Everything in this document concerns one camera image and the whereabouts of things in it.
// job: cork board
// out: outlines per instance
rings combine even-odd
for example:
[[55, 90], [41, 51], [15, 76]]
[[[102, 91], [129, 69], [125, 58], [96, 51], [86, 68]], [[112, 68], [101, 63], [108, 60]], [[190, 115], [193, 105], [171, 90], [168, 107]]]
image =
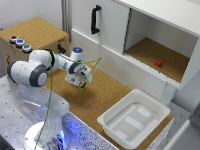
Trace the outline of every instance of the cork board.
[[[149, 38], [144, 38], [139, 43], [125, 51], [125, 53], [178, 82], [181, 82], [190, 60], [188, 57]], [[160, 67], [155, 66], [157, 59], [162, 60], [162, 65]]]
[[40, 49], [62, 37], [69, 36], [66, 32], [40, 17], [0, 30], [0, 36], [8, 43], [12, 35], [17, 35], [20, 39], [24, 39], [27, 44], [32, 46], [33, 50]]
[[[97, 122], [97, 118], [131, 92], [131, 89], [102, 71], [95, 69], [93, 81], [86, 85], [84, 91], [81, 91], [65, 81], [66, 74], [66, 72], [59, 69], [53, 71], [53, 91], [68, 101], [72, 113], [120, 150], [123, 150], [120, 145], [104, 133], [102, 126]], [[50, 73], [48, 73], [48, 76], [45, 87], [50, 88]], [[146, 149], [172, 119], [173, 115], [167, 116], [136, 150]]]

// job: red object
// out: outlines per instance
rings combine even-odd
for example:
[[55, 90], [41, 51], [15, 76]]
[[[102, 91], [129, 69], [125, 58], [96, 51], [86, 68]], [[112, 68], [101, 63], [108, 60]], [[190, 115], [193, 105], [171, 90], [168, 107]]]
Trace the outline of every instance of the red object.
[[156, 62], [155, 62], [155, 65], [156, 65], [157, 67], [160, 67], [161, 64], [162, 64], [162, 60], [157, 59]]

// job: brown box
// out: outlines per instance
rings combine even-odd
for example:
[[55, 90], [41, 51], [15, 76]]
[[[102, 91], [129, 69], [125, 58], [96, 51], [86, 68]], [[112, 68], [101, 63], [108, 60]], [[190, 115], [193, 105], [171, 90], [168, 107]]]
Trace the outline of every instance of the brown box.
[[10, 44], [9, 38], [17, 35], [19, 39], [25, 40], [33, 50], [51, 49], [58, 50], [58, 44], [66, 49], [65, 55], [69, 55], [69, 35], [56, 26], [35, 17], [12, 27], [0, 31], [0, 51], [7, 72], [7, 66], [11, 60], [28, 61], [29, 54], [23, 53], [22, 49], [16, 48], [15, 44]]

